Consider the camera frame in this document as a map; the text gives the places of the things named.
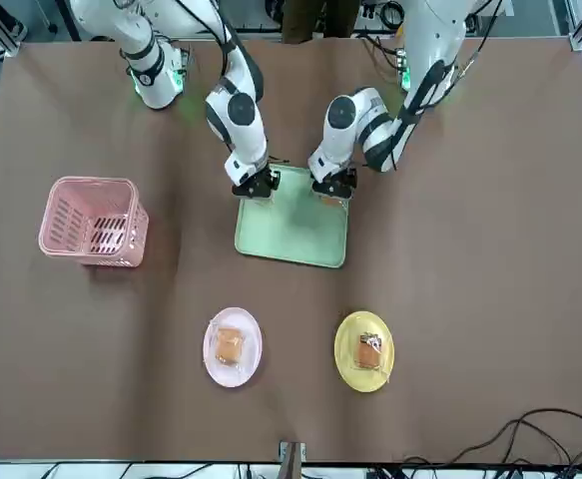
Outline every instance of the green tray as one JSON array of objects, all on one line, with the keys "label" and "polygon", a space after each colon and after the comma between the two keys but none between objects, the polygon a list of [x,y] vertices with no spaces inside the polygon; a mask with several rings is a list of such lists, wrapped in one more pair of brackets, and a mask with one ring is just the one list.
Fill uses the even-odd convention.
[{"label": "green tray", "polygon": [[348,203],[326,203],[312,192],[310,172],[275,165],[282,174],[270,200],[241,200],[235,248],[242,254],[324,267],[346,256]]}]

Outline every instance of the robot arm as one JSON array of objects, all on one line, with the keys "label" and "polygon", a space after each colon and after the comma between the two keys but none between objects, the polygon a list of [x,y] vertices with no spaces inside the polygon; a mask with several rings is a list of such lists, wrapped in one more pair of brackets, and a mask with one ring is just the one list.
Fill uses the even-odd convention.
[{"label": "robot arm", "polygon": [[465,38],[464,19],[475,0],[404,2],[404,46],[410,68],[410,90],[392,119],[373,88],[335,98],[328,106],[323,140],[308,159],[313,189],[349,199],[356,186],[350,158],[354,143],[378,172],[396,169],[401,154],[423,113],[451,88],[455,59]]},{"label": "robot arm", "polygon": [[206,100],[207,121],[227,145],[233,145],[225,163],[241,197],[271,195],[279,184],[268,168],[267,139],[257,102],[264,95],[262,72],[233,28],[211,0],[71,0],[83,28],[120,44],[131,67],[136,90],[147,106],[167,107],[182,92],[182,52],[169,38],[190,37],[209,29],[228,68]]}]

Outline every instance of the tabletop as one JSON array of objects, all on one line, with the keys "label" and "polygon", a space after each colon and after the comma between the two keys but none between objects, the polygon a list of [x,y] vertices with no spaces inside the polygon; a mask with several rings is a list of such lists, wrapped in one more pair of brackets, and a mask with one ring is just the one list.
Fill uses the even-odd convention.
[{"label": "tabletop", "polygon": [[[265,74],[270,153],[294,165],[334,96],[371,85],[398,108],[361,41],[247,48]],[[398,170],[360,169],[336,270],[235,251],[239,202],[204,119],[221,56],[205,42],[192,53],[186,95],[161,112],[134,93],[114,44],[25,45],[5,61],[0,458],[275,461],[279,441],[298,440],[313,461],[442,462],[526,409],[582,412],[582,55],[566,39],[489,40]],[[66,175],[136,183],[151,219],[139,268],[40,253],[47,195]],[[232,305],[260,323],[264,356],[226,390],[205,371],[202,338]],[[333,361],[336,328],[359,309],[395,342],[390,381],[372,394]],[[582,424],[536,422],[582,447]],[[556,460],[530,430],[515,451]]]}]

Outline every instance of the cable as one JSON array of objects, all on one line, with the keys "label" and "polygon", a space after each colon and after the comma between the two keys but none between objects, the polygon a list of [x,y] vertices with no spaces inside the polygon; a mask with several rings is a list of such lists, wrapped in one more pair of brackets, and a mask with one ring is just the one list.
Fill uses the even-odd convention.
[{"label": "cable", "polygon": [[383,45],[381,45],[381,42],[377,42],[373,38],[371,38],[370,35],[368,34],[368,32],[361,32],[361,33],[357,34],[356,38],[362,38],[364,40],[367,40],[372,45],[374,45],[376,48],[381,50],[383,53],[386,53],[388,55],[393,55],[393,56],[397,55],[396,49],[390,49],[390,48],[384,47]]},{"label": "cable", "polygon": [[[499,7],[501,6],[502,3],[503,3],[503,0],[499,0],[497,2],[497,6],[494,9],[495,13],[499,11]],[[430,108],[434,108],[437,105],[439,105],[450,94],[450,92],[454,89],[454,87],[457,85],[457,83],[459,83],[459,81],[465,76],[468,69],[472,66],[472,64],[475,62],[475,60],[479,56],[479,53],[481,53],[481,50],[483,49],[483,46],[486,43],[486,40],[490,36],[490,32],[492,31],[492,27],[494,26],[495,22],[497,21],[497,18],[499,18],[497,15],[493,15],[490,18],[490,22],[488,23],[488,27],[486,28],[486,31],[483,34],[483,38],[481,39],[481,43],[479,43],[479,46],[474,51],[474,53],[472,55],[470,55],[468,62],[461,69],[461,71],[459,72],[459,74],[457,75],[455,80],[450,84],[448,89],[445,92],[443,92],[443,95],[441,96],[441,98],[439,100],[437,100],[434,104],[429,103],[428,105],[422,106],[421,110],[428,110]]]},{"label": "cable", "polygon": [[433,465],[433,464],[432,464],[430,461],[428,461],[428,460],[427,460],[425,457],[422,457],[422,456],[408,456],[408,457],[406,457],[406,458],[403,460],[403,462],[404,462],[404,463],[408,463],[408,462],[410,462],[410,461],[412,461],[412,460],[416,460],[416,461],[422,462],[422,463],[423,463],[423,464],[425,464],[426,466],[430,466],[430,469],[432,469],[432,475],[433,475],[433,477],[434,477],[435,479],[437,479],[437,469],[436,469],[436,468],[434,467],[434,465]]},{"label": "cable", "polygon": [[122,472],[122,475],[118,479],[123,479],[123,477],[127,475],[127,472],[129,472],[129,469],[131,469],[131,466],[133,466],[132,462],[127,465],[126,469]]},{"label": "cable", "polygon": [[[386,17],[386,10],[387,9],[396,10],[397,14],[399,15],[398,22],[392,22],[387,19]],[[388,30],[397,31],[399,27],[403,23],[403,19],[405,17],[405,12],[403,11],[403,7],[399,5],[399,3],[395,2],[394,0],[389,0],[388,2],[384,3],[381,8],[379,9],[379,20],[386,27]]]},{"label": "cable", "polygon": [[479,8],[477,8],[474,12],[471,12],[471,15],[479,15],[491,3],[492,3],[492,0],[486,0],[486,3],[484,3]]},{"label": "cable", "polygon": [[[222,48],[223,43],[222,40],[220,39],[220,37],[218,36],[217,33],[215,33],[211,27],[209,27],[209,25],[207,25],[205,22],[202,21],[202,19],[200,17],[198,17],[195,13],[193,13],[193,11],[187,7],[184,3],[182,3],[182,0],[175,0],[175,2],[180,5],[180,7],[182,7],[189,15],[191,15],[195,20],[197,20],[204,28],[206,28],[211,35],[213,35],[213,37],[215,38],[215,41],[218,43],[218,45],[220,46],[220,49],[222,50],[222,73],[220,74],[220,77],[223,77],[226,73],[227,73],[227,66],[228,66],[228,55],[225,51],[224,48]],[[226,29],[226,25],[224,22],[224,18],[222,17],[222,14],[220,13],[220,10],[217,9],[216,12],[218,13],[218,17],[220,18],[220,23],[222,24],[222,30],[224,31],[224,43],[226,44],[227,42],[227,29]]]},{"label": "cable", "polygon": [[579,460],[581,460],[582,458],[582,451],[577,454],[574,459],[570,462],[570,464],[568,465],[568,468],[565,470],[565,473],[559,473],[555,476],[555,479],[571,479],[572,477],[574,477],[574,475],[572,475],[572,472],[574,471],[575,467],[578,465],[577,462]]},{"label": "cable", "polygon": [[42,474],[42,477],[40,479],[47,479],[51,475],[51,473],[53,473],[53,471],[55,471],[58,467],[60,467],[60,463],[56,462],[50,469],[47,469],[47,472]]},{"label": "cable", "polygon": [[517,421],[518,422],[515,424],[515,426],[512,430],[512,434],[510,436],[510,440],[508,443],[508,448],[506,449],[506,453],[505,453],[503,459],[501,459],[501,463],[506,463],[506,461],[510,457],[510,453],[512,452],[512,446],[514,445],[514,440],[516,438],[517,431],[519,430],[519,425],[521,425],[521,424],[523,424],[524,426],[529,427],[531,429],[534,429],[539,434],[541,434],[543,437],[548,439],[550,441],[550,443],[552,444],[552,446],[554,447],[555,451],[557,451],[557,455],[559,456],[559,459],[561,459],[561,452],[563,452],[563,454],[566,456],[566,460],[568,463],[572,460],[572,458],[570,457],[570,454],[568,453],[568,450],[565,447],[563,447],[563,445],[559,441],[557,441],[553,436],[548,434],[546,431],[544,431],[543,429],[541,429],[538,426],[535,426],[531,422],[526,421],[525,419],[523,419],[523,416],[520,417],[519,419],[517,419]]},{"label": "cable", "polygon": [[[470,452],[478,451],[479,449],[483,449],[483,448],[485,448],[485,447],[488,447],[488,446],[490,446],[491,444],[493,444],[494,442],[496,442],[496,441],[497,441],[497,439],[499,439],[499,438],[500,438],[500,437],[501,437],[501,436],[502,436],[502,435],[503,435],[503,434],[506,432],[506,430],[507,430],[507,429],[508,429],[510,426],[512,426],[513,424],[519,424],[519,423],[520,423],[522,420],[523,420],[523,419],[519,418],[519,419],[512,419],[512,420],[510,420],[510,421],[506,422],[506,423],[503,425],[503,427],[502,427],[501,429],[499,429],[499,430],[497,431],[497,433],[496,433],[496,434],[495,434],[493,437],[491,437],[490,439],[488,439],[487,441],[485,441],[485,442],[482,442],[481,444],[477,444],[477,445],[474,445],[474,446],[469,446],[469,447],[466,447],[466,448],[465,448],[465,449],[463,449],[461,452],[459,452],[459,453],[458,453],[458,454],[457,454],[455,457],[453,457],[451,460],[449,460],[448,462],[444,462],[443,464],[441,464],[441,465],[438,465],[437,467],[439,468],[439,467],[447,467],[447,466],[451,466],[452,464],[454,464],[455,462],[457,462],[459,459],[461,459],[461,458],[462,458],[463,456],[465,456],[466,454],[468,454],[468,453],[470,453]],[[410,475],[410,478],[409,478],[409,479],[412,479],[412,478],[414,477],[414,475],[416,474],[416,472],[417,472],[419,469],[422,469],[422,467],[415,468],[415,469],[413,470],[412,474]]]},{"label": "cable", "polygon": [[389,50],[388,48],[384,48],[384,46],[381,44],[381,40],[379,40],[379,37],[376,37],[376,41],[377,44],[379,45],[379,51],[381,52],[381,55],[383,55],[383,58],[386,60],[386,63],[388,65],[390,65],[390,67],[392,67],[394,70],[397,69],[397,65],[392,63],[390,61],[390,59],[388,58],[388,54],[386,53],[386,50]]},{"label": "cable", "polygon": [[[566,414],[566,415],[573,416],[573,417],[576,417],[576,418],[582,420],[582,414],[580,414],[578,412],[574,412],[574,411],[571,411],[569,409],[563,409],[563,408],[559,408],[559,407],[543,407],[543,408],[538,408],[538,409],[532,409],[528,412],[523,413],[519,417],[519,423],[521,421],[523,421],[528,416],[533,416],[535,414],[543,414],[546,412],[556,412],[559,414]],[[512,443],[514,442],[514,438],[515,438],[517,431],[519,429],[519,423],[517,423],[515,425],[514,429],[512,430],[512,436],[510,438],[511,442],[510,442],[510,444],[508,444],[508,448],[506,449],[506,453],[503,456],[503,460],[501,462],[506,462],[508,460],[508,458],[510,457],[510,453],[512,452]]]},{"label": "cable", "polygon": [[183,476],[177,476],[177,477],[151,476],[151,477],[147,477],[145,479],[187,479],[188,477],[191,477],[192,475],[197,474],[202,469],[206,469],[207,467],[211,467],[212,465],[213,464],[205,464],[204,466],[198,467],[197,469],[194,469],[193,471],[188,472]]},{"label": "cable", "polygon": [[274,157],[273,155],[269,155],[269,158],[271,160],[274,160],[276,163],[290,163],[291,162],[291,160],[283,160],[281,158]]}]

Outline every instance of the pastry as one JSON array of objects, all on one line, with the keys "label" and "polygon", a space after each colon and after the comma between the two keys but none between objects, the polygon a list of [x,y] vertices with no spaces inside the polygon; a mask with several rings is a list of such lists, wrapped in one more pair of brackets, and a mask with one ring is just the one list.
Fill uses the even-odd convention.
[{"label": "pastry", "polygon": [[215,357],[221,364],[234,365],[240,362],[244,338],[239,329],[220,327],[217,332]]},{"label": "pastry", "polygon": [[357,349],[357,365],[364,369],[377,369],[380,357],[381,338],[377,334],[362,334]]}]

